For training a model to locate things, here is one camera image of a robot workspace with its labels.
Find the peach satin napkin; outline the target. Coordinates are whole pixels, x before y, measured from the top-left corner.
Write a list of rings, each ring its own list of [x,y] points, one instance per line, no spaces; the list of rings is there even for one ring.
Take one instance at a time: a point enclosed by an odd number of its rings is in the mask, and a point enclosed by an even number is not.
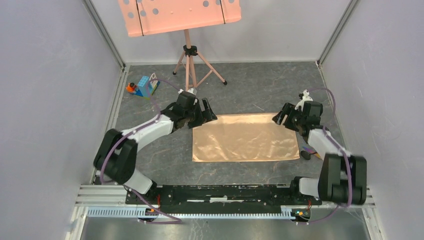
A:
[[[295,131],[276,124],[276,113],[222,114],[192,130],[192,161],[272,162],[299,159]]]

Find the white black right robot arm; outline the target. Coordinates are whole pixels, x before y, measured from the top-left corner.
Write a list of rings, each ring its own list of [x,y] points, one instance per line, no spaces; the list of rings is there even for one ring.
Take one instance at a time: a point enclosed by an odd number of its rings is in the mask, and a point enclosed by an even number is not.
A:
[[[285,103],[272,120],[299,133],[322,158],[318,178],[297,176],[290,183],[289,199],[302,204],[309,196],[340,205],[363,205],[367,199],[367,160],[347,151],[321,124],[323,105],[305,101],[296,107]]]

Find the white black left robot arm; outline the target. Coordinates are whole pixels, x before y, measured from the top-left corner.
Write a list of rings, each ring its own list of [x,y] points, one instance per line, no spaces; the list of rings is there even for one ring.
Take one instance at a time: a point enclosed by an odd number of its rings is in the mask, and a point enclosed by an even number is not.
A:
[[[184,126],[192,129],[217,119],[206,98],[199,100],[195,94],[181,91],[175,102],[149,121],[122,131],[109,129],[97,150],[93,166],[100,171],[101,180],[108,177],[112,182],[131,188],[138,192],[140,200],[151,204],[157,198],[156,183],[136,169],[138,152]]]

